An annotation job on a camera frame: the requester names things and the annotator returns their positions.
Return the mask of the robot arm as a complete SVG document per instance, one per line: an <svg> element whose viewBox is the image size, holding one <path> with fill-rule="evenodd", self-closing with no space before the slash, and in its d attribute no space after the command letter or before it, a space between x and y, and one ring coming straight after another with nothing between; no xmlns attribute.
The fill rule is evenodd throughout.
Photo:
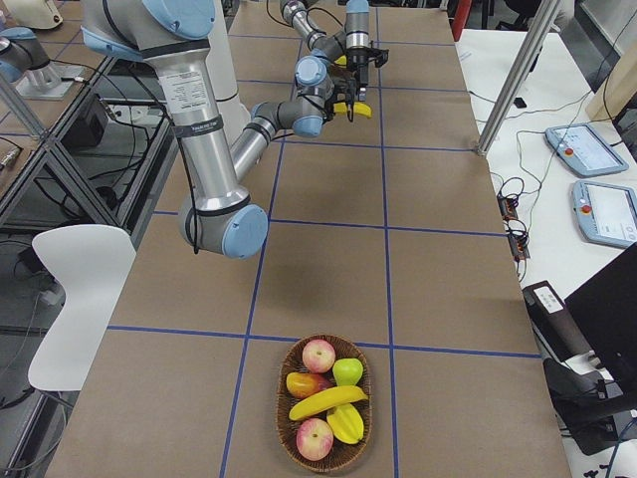
<svg viewBox="0 0 637 478"><path fill-rule="evenodd" d="M327 30L313 17L316 1L280 1L279 12L285 24L305 41L310 52L334 64L344 57L344 68L355 84L355 99L366 100L372 57L370 7L367 1L346 1L341 26Z"/></svg>
<svg viewBox="0 0 637 478"><path fill-rule="evenodd" d="M234 142L224 121L206 67L209 35L221 16L211 1L88 1L82 31L85 44L105 56L144 62L158 77L173 133L187 170L190 193L179 212L180 232L194 251L229 258L255 255L266 240L269 220L240 183L282 129L316 137L324 108L335 92L327 64L338 58L338 42L348 57L367 37L369 5L346 4L343 32L327 37L309 20L301 1L283 1L281 13L309 44L310 54L295 68L297 97L256 106Z"/></svg>

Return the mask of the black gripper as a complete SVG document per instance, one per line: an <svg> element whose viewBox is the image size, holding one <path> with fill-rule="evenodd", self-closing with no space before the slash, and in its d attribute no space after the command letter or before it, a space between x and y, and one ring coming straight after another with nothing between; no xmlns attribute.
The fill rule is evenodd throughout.
<svg viewBox="0 0 637 478"><path fill-rule="evenodd" d="M333 83L330 99L333 103L353 105L357 99L366 99L369 83L367 68L358 69L356 77L352 72L343 69L329 69L328 74Z"/></svg>
<svg viewBox="0 0 637 478"><path fill-rule="evenodd" d="M346 49L346 67L349 70L362 70L369 63L368 47L348 47Z"/></svg>

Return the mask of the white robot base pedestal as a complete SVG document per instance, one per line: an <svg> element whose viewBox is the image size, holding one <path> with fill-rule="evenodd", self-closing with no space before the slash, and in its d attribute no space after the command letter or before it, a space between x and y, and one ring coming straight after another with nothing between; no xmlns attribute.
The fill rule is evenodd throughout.
<svg viewBox="0 0 637 478"><path fill-rule="evenodd" d="M210 52L206 65L212 83L213 94L225 125L243 128L250 114L239 97L235 70L228 40L222 2L214 0L214 21L208 34Z"/></svg>

